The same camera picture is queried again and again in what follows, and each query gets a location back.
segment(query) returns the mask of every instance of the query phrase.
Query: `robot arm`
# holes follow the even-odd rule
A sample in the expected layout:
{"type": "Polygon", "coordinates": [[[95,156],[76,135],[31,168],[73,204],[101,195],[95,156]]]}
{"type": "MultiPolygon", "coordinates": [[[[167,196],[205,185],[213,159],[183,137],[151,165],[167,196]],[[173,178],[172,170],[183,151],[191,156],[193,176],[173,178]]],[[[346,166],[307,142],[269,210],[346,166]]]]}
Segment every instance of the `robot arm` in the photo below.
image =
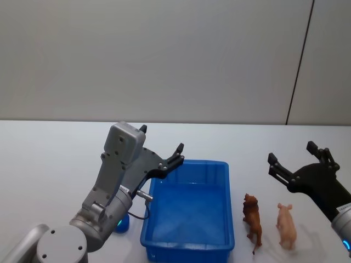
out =
{"type": "Polygon", "coordinates": [[[152,197],[140,189],[150,178],[165,178],[183,164],[183,144],[170,158],[162,159],[143,147],[146,126],[137,129],[126,122],[114,124],[101,154],[97,180],[69,226],[49,229],[39,225],[30,231],[2,263],[87,263],[87,253],[100,249],[136,195],[152,197]]]}
{"type": "Polygon", "coordinates": [[[292,173],[278,162],[273,153],[270,153],[269,174],[284,184],[290,192],[305,193],[311,197],[332,222],[334,231],[350,251],[351,195],[336,179],[336,171],[340,166],[334,161],[328,148],[318,149],[316,144],[309,141],[307,150],[319,160],[319,163],[306,165],[292,173]]]}

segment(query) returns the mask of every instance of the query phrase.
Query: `white wall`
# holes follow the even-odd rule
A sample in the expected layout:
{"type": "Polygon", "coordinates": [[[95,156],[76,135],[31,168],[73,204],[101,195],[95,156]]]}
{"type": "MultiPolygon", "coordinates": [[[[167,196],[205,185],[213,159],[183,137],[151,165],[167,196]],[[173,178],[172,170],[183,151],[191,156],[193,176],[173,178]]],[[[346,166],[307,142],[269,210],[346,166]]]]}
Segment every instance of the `white wall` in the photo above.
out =
{"type": "Polygon", "coordinates": [[[0,118],[284,123],[311,0],[1,0],[0,118]]]}
{"type": "Polygon", "coordinates": [[[316,0],[289,124],[351,124],[351,1],[316,0]]]}

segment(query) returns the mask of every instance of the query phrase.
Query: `animal figurine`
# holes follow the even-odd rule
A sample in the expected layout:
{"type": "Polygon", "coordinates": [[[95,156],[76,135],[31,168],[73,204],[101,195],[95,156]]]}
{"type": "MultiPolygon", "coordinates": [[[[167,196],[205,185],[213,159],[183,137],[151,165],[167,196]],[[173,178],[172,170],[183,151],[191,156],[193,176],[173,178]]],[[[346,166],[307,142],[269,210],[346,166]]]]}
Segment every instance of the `animal figurine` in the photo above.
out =
{"type": "Polygon", "coordinates": [[[256,234],[257,240],[256,245],[253,248],[252,254],[254,255],[254,251],[262,245],[261,236],[262,236],[262,228],[259,220],[258,213],[258,201],[255,196],[250,196],[249,194],[245,194],[244,198],[244,208],[242,212],[244,213],[244,218],[242,219],[244,222],[247,222],[250,226],[250,232],[247,237],[252,240],[253,235],[256,234]]]}
{"type": "Polygon", "coordinates": [[[280,233],[280,242],[279,244],[287,250],[291,250],[294,248],[295,240],[296,240],[296,229],[294,222],[292,221],[292,216],[289,210],[292,209],[292,205],[289,204],[287,207],[278,204],[279,213],[278,219],[276,223],[276,228],[278,228],[280,233]]]}

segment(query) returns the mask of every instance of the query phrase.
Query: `blue plastic bin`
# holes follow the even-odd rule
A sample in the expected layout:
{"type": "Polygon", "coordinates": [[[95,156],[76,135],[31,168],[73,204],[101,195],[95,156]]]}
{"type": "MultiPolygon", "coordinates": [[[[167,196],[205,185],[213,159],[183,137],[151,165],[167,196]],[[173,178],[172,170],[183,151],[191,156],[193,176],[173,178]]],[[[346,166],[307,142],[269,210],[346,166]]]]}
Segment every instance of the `blue plastic bin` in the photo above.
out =
{"type": "Polygon", "coordinates": [[[227,262],[234,248],[228,164],[185,160],[152,179],[140,242],[153,262],[227,262]]]}

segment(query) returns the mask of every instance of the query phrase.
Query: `white table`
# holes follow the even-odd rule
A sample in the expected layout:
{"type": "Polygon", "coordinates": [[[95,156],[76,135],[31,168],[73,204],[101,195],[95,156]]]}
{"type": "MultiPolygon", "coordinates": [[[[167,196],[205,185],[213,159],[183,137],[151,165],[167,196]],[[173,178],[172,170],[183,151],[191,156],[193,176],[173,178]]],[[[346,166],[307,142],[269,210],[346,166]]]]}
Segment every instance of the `white table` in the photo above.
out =
{"type": "MultiPolygon", "coordinates": [[[[0,259],[36,223],[50,227],[68,224],[96,180],[110,125],[0,121],[0,259]]],[[[289,193],[268,175],[269,152],[291,171],[316,162],[305,150],[309,140],[331,149],[341,166],[338,179],[351,190],[351,127],[154,123],[148,124],[145,146],[166,158],[183,142],[185,158],[229,164],[235,229],[229,262],[349,262],[342,242],[313,201],[289,193]],[[242,222],[245,193],[259,201],[263,246],[255,258],[242,222]],[[278,244],[278,202],[293,205],[298,233],[294,253],[285,252],[278,244]]],[[[131,211],[142,215],[143,201],[136,198],[131,211]]],[[[99,251],[89,255],[89,262],[148,262],[139,242],[141,226],[140,220],[131,218],[129,231],[113,234],[99,251]]]]}

